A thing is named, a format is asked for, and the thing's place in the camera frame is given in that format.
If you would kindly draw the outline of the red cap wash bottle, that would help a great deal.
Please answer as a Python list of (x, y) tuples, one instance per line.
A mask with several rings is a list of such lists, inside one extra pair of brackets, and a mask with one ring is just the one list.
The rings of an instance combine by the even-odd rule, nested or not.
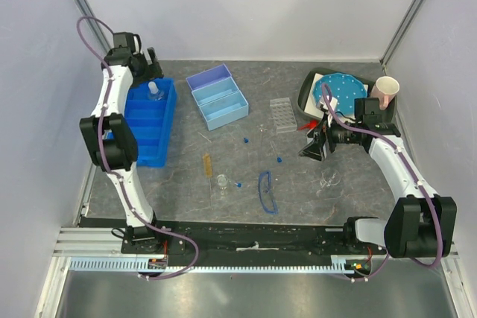
[(299, 127), (297, 130), (298, 131), (302, 131), (302, 130), (309, 131), (309, 130), (313, 130), (314, 128), (316, 128), (317, 125), (318, 125), (318, 121), (312, 120), (312, 121), (304, 124), (303, 126)]

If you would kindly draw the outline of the clear flask white cap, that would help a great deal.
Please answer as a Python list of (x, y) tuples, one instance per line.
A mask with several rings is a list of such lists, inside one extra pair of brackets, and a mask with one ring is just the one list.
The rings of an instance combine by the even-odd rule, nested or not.
[(154, 81), (148, 83), (148, 99), (150, 101), (161, 101), (164, 96), (165, 92)]

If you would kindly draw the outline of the small glass beaker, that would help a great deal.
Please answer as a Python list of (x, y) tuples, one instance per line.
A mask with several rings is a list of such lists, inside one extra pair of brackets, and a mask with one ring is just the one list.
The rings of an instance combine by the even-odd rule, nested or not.
[(217, 175), (216, 182), (221, 195), (224, 195), (229, 185), (227, 176), (224, 174)]

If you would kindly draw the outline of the glass funnel dish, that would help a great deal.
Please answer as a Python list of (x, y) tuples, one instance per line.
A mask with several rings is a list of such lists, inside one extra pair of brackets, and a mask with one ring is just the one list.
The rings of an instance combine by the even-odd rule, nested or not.
[(321, 172), (319, 188), (316, 195), (319, 198), (333, 198), (340, 196), (342, 176), (336, 169), (327, 168)]

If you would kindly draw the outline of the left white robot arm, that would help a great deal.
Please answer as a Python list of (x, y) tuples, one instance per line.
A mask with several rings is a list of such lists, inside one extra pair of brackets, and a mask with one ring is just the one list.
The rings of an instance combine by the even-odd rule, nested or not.
[(100, 60), (101, 92), (92, 114), (80, 120), (80, 132), (92, 163), (107, 175), (118, 193), (126, 214), (123, 241), (155, 253), (161, 250), (164, 237), (152, 228), (156, 215), (137, 174), (139, 148), (125, 118), (128, 92), (148, 70), (139, 35), (114, 33), (113, 48)]

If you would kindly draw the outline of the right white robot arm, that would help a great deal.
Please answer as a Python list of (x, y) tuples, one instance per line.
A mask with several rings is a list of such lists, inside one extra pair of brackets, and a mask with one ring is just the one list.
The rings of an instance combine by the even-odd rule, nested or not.
[(378, 165), (396, 201), (386, 220), (348, 218), (341, 235), (342, 247), (356, 254), (375, 244), (393, 258), (414, 260), (439, 261), (448, 256), (457, 215), (455, 201), (439, 195), (423, 178), (396, 125), (384, 122), (377, 99), (356, 99), (352, 121), (339, 118), (335, 103), (334, 98), (319, 100), (323, 117), (308, 131), (308, 143), (300, 155), (323, 161), (339, 144), (358, 144)]

